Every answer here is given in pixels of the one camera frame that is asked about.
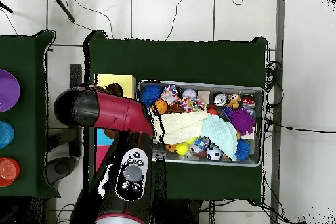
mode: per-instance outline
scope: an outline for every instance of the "light blue cloth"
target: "light blue cloth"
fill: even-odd
[[[224,122],[218,115],[211,115],[203,120],[201,135],[209,138],[233,161],[237,160],[237,131],[230,122]]]

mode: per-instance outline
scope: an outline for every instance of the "orange cup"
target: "orange cup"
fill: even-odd
[[[10,185],[20,173],[20,166],[12,158],[0,158],[0,187]]]

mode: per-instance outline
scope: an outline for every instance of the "blue cup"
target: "blue cup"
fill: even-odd
[[[8,123],[0,121],[0,149],[5,148],[14,139],[14,129]]]

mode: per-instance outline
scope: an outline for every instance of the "blue block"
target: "blue block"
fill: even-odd
[[[97,146],[110,146],[113,139],[107,137],[103,129],[97,129]]]

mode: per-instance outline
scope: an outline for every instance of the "white ball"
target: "white ball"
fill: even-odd
[[[210,160],[219,160],[222,157],[222,151],[214,144],[207,149],[207,158]]]
[[[197,94],[194,90],[187,89],[182,94],[183,97],[188,97],[189,99],[195,99],[197,97]]]

